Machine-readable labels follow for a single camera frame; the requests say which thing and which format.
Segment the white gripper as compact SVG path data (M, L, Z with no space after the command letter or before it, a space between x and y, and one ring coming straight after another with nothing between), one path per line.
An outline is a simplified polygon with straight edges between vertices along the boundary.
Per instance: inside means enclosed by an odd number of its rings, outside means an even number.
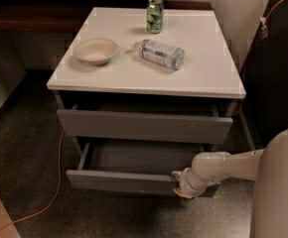
M180 182L180 188L176 187L173 191L181 198L198 197L209 185L209 180L201 178L192 168L186 168L182 172L172 171L172 176Z

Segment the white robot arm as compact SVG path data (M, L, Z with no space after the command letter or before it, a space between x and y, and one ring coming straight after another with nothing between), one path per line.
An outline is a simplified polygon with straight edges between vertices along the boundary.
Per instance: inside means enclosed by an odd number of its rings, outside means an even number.
M288 238L288 129L260 150L201 152L172 176L179 183L174 192L183 198L197 197L227 178L253 180L250 238Z

